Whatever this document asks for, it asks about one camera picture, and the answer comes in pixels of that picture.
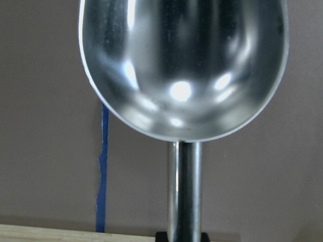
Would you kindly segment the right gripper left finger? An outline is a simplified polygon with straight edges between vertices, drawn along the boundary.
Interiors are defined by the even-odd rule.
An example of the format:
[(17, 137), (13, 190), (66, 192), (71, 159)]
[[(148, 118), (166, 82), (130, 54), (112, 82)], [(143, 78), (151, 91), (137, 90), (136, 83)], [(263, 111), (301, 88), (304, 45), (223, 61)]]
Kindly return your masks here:
[(155, 242), (169, 242), (166, 231), (158, 231), (155, 234)]

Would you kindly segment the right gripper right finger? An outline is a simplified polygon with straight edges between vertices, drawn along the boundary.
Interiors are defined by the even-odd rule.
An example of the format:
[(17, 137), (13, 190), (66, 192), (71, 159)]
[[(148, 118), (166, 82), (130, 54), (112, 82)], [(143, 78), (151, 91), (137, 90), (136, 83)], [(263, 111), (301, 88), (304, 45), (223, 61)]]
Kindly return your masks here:
[(201, 233), (201, 242), (210, 242), (209, 236), (206, 232)]

